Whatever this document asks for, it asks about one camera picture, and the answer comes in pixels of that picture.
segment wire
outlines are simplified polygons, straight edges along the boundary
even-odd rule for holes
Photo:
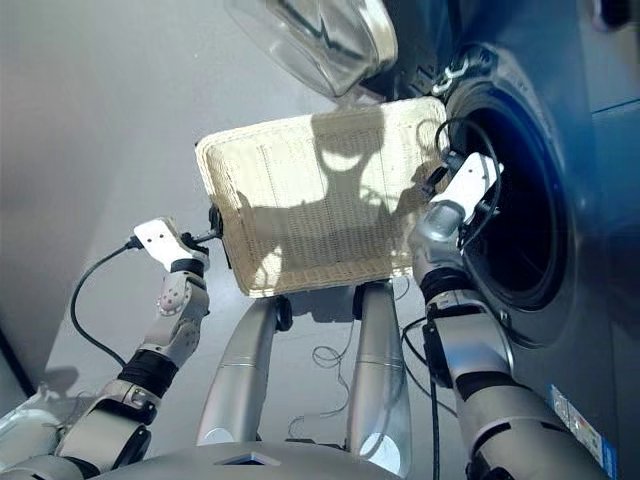
[[[416,349],[416,347],[413,345],[413,342],[411,342],[411,340],[409,339],[409,336],[407,335],[409,333],[410,330],[414,329],[416,326],[418,326],[418,324],[420,324],[421,322],[424,322],[426,320],[425,317],[419,318],[418,320],[415,320],[413,322],[411,322],[409,325],[407,325],[406,327],[404,327],[402,329],[402,336],[401,336],[401,342],[404,342],[407,344],[407,346],[409,347],[409,349],[411,350],[411,352],[414,354],[414,356],[420,360],[420,363],[422,363],[423,365],[425,365],[426,367],[429,366],[426,358],[424,358],[422,355],[420,355],[420,353],[418,352],[418,350]],[[431,394],[429,393],[429,391],[420,383],[420,381],[418,381],[418,379],[416,378],[416,376],[414,375],[414,373],[411,371],[411,369],[409,368],[409,365],[407,364],[407,362],[405,362],[404,364],[405,369],[407,370],[407,374],[409,375],[409,377],[411,378],[411,380],[413,380],[413,383],[416,384],[416,386],[420,389],[420,391],[422,391],[422,393],[424,393],[428,398],[431,398]],[[452,409],[450,406],[438,401],[436,399],[436,403],[438,405],[440,405],[440,407],[445,410],[447,413],[451,414],[453,417],[458,418],[458,414],[456,413],[456,411],[454,409]]]
[[[409,337],[407,336],[407,334],[411,329],[417,327],[420,323],[424,322],[425,320],[426,318],[422,317],[422,318],[419,318],[418,320],[414,320],[409,325],[405,326],[402,329],[401,342],[406,342],[406,344],[409,346],[409,349],[416,356],[416,358],[420,360],[422,364],[428,367],[429,364],[427,362],[427,359],[424,358],[422,355],[420,355],[418,350],[413,346],[413,343],[411,342],[411,340],[409,340]],[[433,377],[430,376],[429,378],[430,391],[427,392],[427,390],[420,384],[420,382],[418,382],[417,378],[415,377],[413,372],[409,369],[409,366],[407,365],[406,362],[405,362],[405,368],[407,370],[407,373],[409,374],[409,377],[411,377],[411,379],[415,382],[415,384],[422,391],[422,393],[424,393],[427,397],[431,398],[431,425],[432,425],[432,435],[433,435],[433,439],[432,439],[433,441],[433,480],[439,480],[440,479],[440,420],[438,417],[438,406],[441,406],[442,408],[444,408],[447,412],[451,413],[454,417],[457,418],[458,416],[450,407],[438,401],[438,392],[436,389],[436,382],[433,379]]]
[[[342,411],[344,411],[344,409],[347,408],[347,406],[349,405],[349,400],[351,398],[351,390],[349,389],[349,384],[346,382],[346,380],[342,376],[342,361],[344,360],[344,357],[347,354],[349,347],[351,346],[351,340],[353,339],[353,328],[355,324],[356,322],[354,320],[351,323],[351,329],[349,330],[349,339],[347,340],[347,344],[345,345],[344,349],[340,353],[338,353],[337,350],[335,350],[332,347],[329,347],[328,345],[319,345],[315,347],[311,352],[311,360],[313,360],[313,363],[315,363],[318,367],[324,368],[324,369],[332,369],[332,368],[338,367],[338,384],[342,388],[344,388],[345,392],[347,393],[347,398],[345,399],[344,403],[340,407],[334,410],[328,410],[326,412],[320,412],[320,413],[305,413],[304,415],[299,415],[294,419],[292,419],[289,422],[289,428],[288,428],[288,433],[290,438],[300,439],[300,437],[296,437],[293,434],[293,428],[296,424],[300,422],[304,422],[307,418],[311,418],[311,417],[320,418],[320,419],[327,419],[327,418],[334,417],[339,413],[341,413]],[[327,356],[321,355],[320,352],[322,351],[328,352],[328,355]]]
[[[465,125],[471,128],[471,130],[473,130],[475,133],[478,134],[478,136],[484,143],[487,149],[487,152],[489,153],[489,157],[491,157],[491,160],[493,161],[493,166],[496,171],[496,186],[495,186],[493,197],[491,199],[491,203],[489,204],[489,208],[485,213],[485,216],[480,222],[480,224],[473,230],[473,232],[469,236],[462,239],[460,248],[463,248],[465,245],[473,242],[476,238],[478,238],[478,235],[480,235],[482,230],[484,230],[484,228],[487,226],[489,221],[493,218],[493,215],[495,214],[496,209],[498,208],[498,201],[500,200],[500,195],[502,193],[502,177],[500,175],[500,164],[498,163],[498,157],[496,156],[496,152],[493,148],[493,144],[491,143],[491,140],[489,139],[489,136],[487,135],[487,132],[485,132],[484,129],[480,127],[480,125],[478,125],[476,122],[466,117],[449,118],[438,127],[435,134],[435,144],[436,144],[436,149],[438,150],[438,153],[440,155],[442,155],[443,153],[442,148],[440,147],[440,135],[442,134],[443,130],[447,126],[453,125],[453,124]]]
[[[409,293],[409,289],[411,288],[411,280],[409,280],[409,277],[402,277],[407,281],[407,288],[404,289],[404,292],[402,292],[402,294],[396,298],[393,299],[394,302],[397,302],[398,300],[402,300],[407,293]]]
[[[82,289],[82,286],[85,284],[87,279],[91,276],[91,274],[93,272],[95,272],[98,268],[100,268],[102,265],[107,263],[109,260],[117,257],[118,255],[120,255],[123,252],[126,252],[130,248],[132,248],[132,247],[130,246],[129,243],[127,243],[126,245],[123,245],[122,247],[120,247],[116,251],[114,251],[114,252],[110,253],[109,255],[107,255],[106,257],[98,260],[86,272],[84,272],[84,274],[80,278],[80,281],[76,285],[75,290],[73,291],[73,295],[71,296],[71,308],[70,308],[70,311],[71,311],[71,324],[76,329],[76,331],[82,337],[84,337],[85,340],[87,340],[89,343],[91,343],[93,346],[99,348],[104,353],[106,353],[111,358],[113,358],[116,362],[118,362],[118,365],[120,365],[121,367],[124,367],[126,365],[126,362],[124,361],[124,359],[120,355],[118,355],[116,352],[111,350],[109,347],[107,347],[105,344],[100,343],[98,340],[93,338],[84,328],[82,328],[82,326],[78,322],[78,316],[76,315],[76,303],[78,301],[78,295],[80,294],[80,290]]]
[[[433,433],[433,480],[440,479],[440,420],[438,419],[438,392],[436,382],[429,380],[431,390],[431,426]]]

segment black band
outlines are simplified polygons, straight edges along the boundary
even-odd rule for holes
[[[196,260],[195,258],[182,258],[171,264],[171,273],[181,271],[191,272],[202,278],[204,275],[204,265],[200,260]]]
[[[119,380],[131,382],[162,398],[171,386],[178,367],[164,355],[138,350],[124,366]]]
[[[420,283],[420,290],[425,303],[433,297],[451,290],[468,290],[473,288],[467,274],[456,268],[438,268],[427,273]]]

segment silver arm segment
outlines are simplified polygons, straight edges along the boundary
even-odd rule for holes
[[[411,467],[411,411],[393,287],[363,288],[347,450],[404,478]]]
[[[209,296],[202,278],[208,266],[206,250],[185,245],[169,219],[152,220],[135,232],[170,273],[144,342],[56,449],[58,457],[71,459],[92,475],[144,456],[151,439],[146,427],[178,369],[195,351],[201,320],[208,314]]]
[[[283,301],[256,300],[238,323],[209,390],[198,445],[256,440]]]

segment sticker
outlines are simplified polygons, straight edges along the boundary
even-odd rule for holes
[[[585,420],[555,385],[551,385],[551,406],[565,426],[591,452],[593,458],[613,480],[618,478],[615,449]]]

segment woven basket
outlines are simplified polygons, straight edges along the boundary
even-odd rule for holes
[[[411,273],[407,236],[440,165],[442,103],[420,98],[209,135],[196,148],[250,297]]]

